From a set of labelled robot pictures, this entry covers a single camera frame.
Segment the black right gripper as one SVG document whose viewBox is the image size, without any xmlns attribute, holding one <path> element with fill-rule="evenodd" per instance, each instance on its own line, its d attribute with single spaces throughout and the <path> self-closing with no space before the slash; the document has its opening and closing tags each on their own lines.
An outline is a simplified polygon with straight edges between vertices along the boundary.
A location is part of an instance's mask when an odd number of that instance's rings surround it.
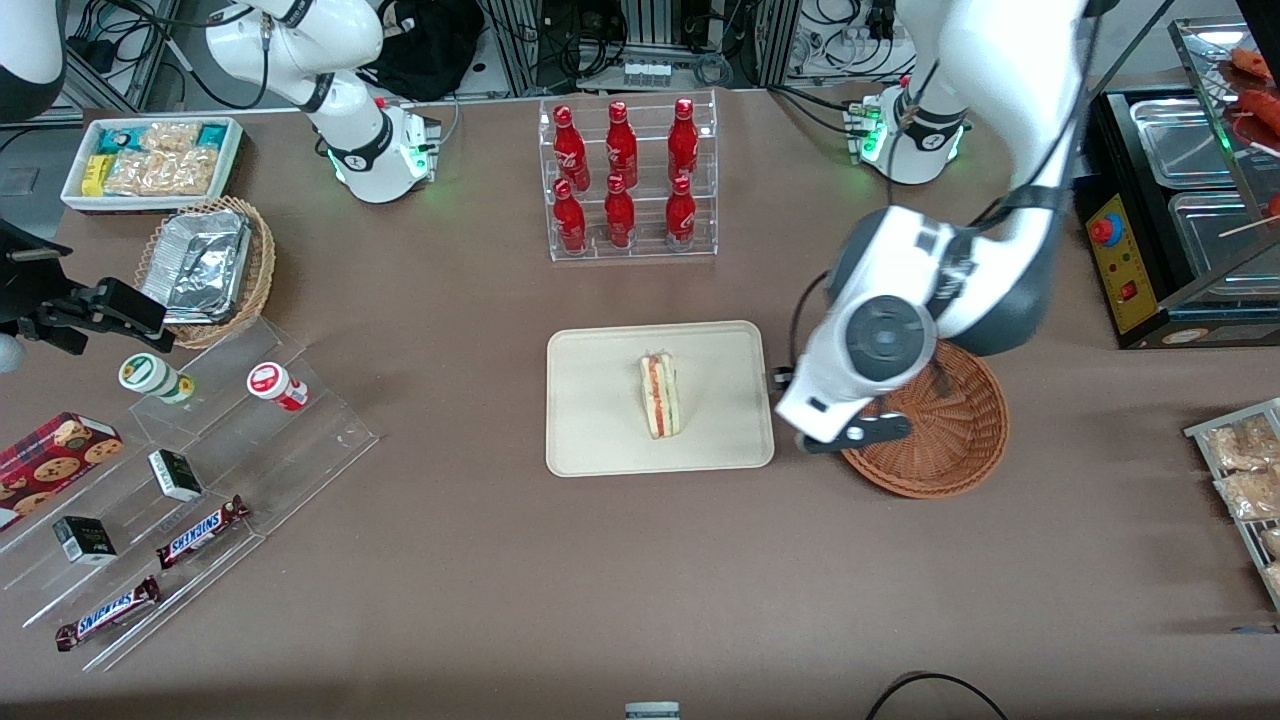
<svg viewBox="0 0 1280 720">
<path fill-rule="evenodd" d="M 1 219 L 1 329 L 18 334 L 18 320 L 46 302 L 69 299 L 82 284 L 67 278 L 61 259 L 74 250 L 46 241 Z M 93 328 L 132 337 L 150 348 L 169 354 L 175 336 L 165 327 L 166 309 L 118 278 L 102 278 L 92 288 Z M 22 336 L 79 356 L 88 337 L 72 327 L 23 324 Z"/>
</svg>

